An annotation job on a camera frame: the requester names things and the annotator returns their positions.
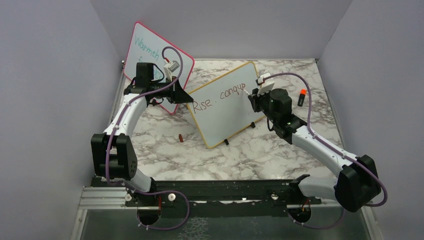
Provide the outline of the yellow framed whiteboard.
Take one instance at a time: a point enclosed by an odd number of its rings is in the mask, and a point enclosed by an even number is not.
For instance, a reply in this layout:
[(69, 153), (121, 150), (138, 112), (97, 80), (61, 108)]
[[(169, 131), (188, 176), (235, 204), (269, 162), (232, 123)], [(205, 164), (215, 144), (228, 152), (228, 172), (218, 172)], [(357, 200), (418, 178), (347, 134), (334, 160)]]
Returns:
[(263, 119), (248, 95), (257, 87), (258, 71), (248, 61), (189, 93), (187, 107), (207, 148), (212, 149)]

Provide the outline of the red marker cap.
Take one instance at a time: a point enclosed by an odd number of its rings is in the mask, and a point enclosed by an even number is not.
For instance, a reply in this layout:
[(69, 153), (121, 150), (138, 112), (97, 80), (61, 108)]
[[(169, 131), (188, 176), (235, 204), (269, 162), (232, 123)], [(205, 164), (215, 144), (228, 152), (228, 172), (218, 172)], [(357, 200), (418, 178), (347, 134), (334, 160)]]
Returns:
[(183, 139), (182, 134), (179, 134), (179, 135), (178, 135), (178, 138), (179, 138), (179, 141), (180, 141), (181, 143), (183, 143), (183, 142), (184, 142), (184, 139)]

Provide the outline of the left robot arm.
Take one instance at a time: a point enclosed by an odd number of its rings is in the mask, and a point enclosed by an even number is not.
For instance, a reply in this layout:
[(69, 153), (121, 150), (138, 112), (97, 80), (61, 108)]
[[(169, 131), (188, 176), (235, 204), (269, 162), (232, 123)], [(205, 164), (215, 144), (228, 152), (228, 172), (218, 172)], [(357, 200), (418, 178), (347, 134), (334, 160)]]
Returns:
[(156, 99), (166, 99), (173, 104), (192, 103), (193, 98), (185, 92), (179, 82), (183, 65), (169, 61), (163, 67), (165, 80), (155, 79), (156, 64), (139, 62), (135, 77), (123, 91), (123, 103), (111, 124), (102, 132), (91, 137), (90, 145), (95, 175), (104, 177), (111, 184), (116, 180), (138, 190), (138, 199), (144, 205), (157, 200), (153, 178), (138, 169), (138, 159), (131, 136), (142, 113), (149, 105), (156, 105)]

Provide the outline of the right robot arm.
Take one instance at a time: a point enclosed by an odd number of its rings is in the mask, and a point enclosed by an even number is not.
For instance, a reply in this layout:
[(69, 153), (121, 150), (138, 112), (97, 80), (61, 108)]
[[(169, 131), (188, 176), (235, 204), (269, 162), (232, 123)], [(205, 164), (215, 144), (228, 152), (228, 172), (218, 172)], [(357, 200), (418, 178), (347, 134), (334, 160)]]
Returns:
[(258, 88), (248, 95), (254, 112), (262, 112), (268, 129), (324, 164), (334, 178), (310, 175), (298, 177), (288, 190), (289, 199), (300, 204), (308, 197), (337, 201), (345, 210), (356, 212), (382, 191), (374, 160), (356, 156), (334, 145), (318, 134), (312, 134), (307, 122), (292, 113), (292, 99), (285, 89), (277, 88), (260, 94)]

